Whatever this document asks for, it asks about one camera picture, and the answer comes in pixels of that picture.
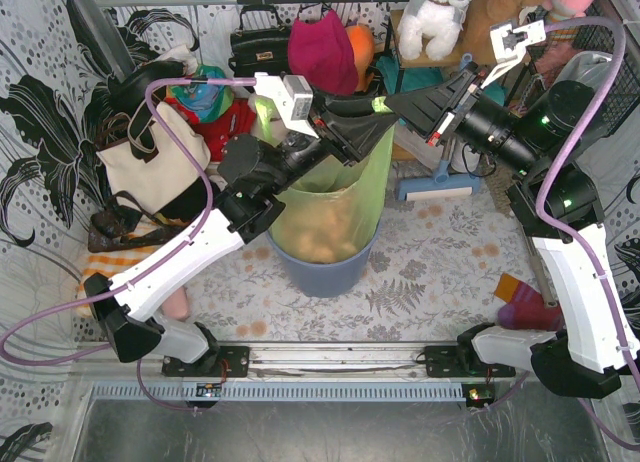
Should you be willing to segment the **green trash bag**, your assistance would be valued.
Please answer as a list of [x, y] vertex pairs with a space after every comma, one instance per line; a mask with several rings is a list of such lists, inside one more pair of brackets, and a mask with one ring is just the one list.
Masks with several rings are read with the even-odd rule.
[[285, 209], [269, 229], [276, 245], [304, 262], [344, 261], [372, 239], [384, 207], [393, 130], [364, 161], [330, 156], [278, 195]]

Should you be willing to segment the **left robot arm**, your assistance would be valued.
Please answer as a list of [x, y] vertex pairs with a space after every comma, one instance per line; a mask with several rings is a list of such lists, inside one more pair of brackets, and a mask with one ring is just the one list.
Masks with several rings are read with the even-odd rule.
[[212, 262], [265, 232], [283, 212], [284, 190], [328, 156], [362, 161], [395, 123], [368, 100], [315, 97], [311, 134], [290, 130], [273, 146], [242, 134], [227, 146], [219, 173], [227, 185], [194, 222], [154, 254], [108, 279], [91, 276], [85, 291], [109, 344], [124, 363], [156, 353], [201, 365], [217, 357], [218, 343], [200, 323], [164, 316], [159, 308], [179, 287]]

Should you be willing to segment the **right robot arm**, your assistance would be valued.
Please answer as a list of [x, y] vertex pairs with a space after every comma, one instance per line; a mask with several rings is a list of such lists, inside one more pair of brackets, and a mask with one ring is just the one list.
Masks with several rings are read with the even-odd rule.
[[523, 116], [485, 93], [474, 66], [437, 86], [390, 95], [386, 106], [428, 138], [456, 136], [508, 167], [511, 209], [550, 275], [559, 329], [487, 325], [461, 343], [484, 364], [532, 372], [552, 393], [602, 399], [635, 369], [639, 342], [609, 271], [604, 212], [576, 157], [601, 136], [603, 88], [553, 84]]

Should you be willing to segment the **blue floor squeegee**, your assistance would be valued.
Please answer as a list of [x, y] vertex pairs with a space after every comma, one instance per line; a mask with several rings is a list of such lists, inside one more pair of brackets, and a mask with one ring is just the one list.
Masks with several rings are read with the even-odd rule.
[[[472, 58], [464, 56], [463, 61], [460, 63], [460, 70], [468, 64], [475, 63]], [[449, 166], [454, 148], [454, 136], [432, 134], [421, 135], [421, 137], [429, 146], [435, 146], [439, 143], [444, 145], [439, 164], [430, 176], [400, 180], [397, 183], [398, 200], [419, 201], [439, 197], [465, 196], [471, 195], [477, 191], [479, 187], [478, 178], [471, 175], [451, 175], [449, 173]]]

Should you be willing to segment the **blue trash bin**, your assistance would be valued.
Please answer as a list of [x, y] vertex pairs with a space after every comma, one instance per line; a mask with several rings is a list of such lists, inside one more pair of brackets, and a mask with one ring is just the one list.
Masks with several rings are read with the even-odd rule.
[[267, 240], [283, 263], [293, 285], [309, 297], [334, 298], [349, 292], [362, 278], [371, 250], [378, 239], [379, 228], [368, 244], [354, 256], [330, 264], [309, 263], [286, 254], [269, 232]]

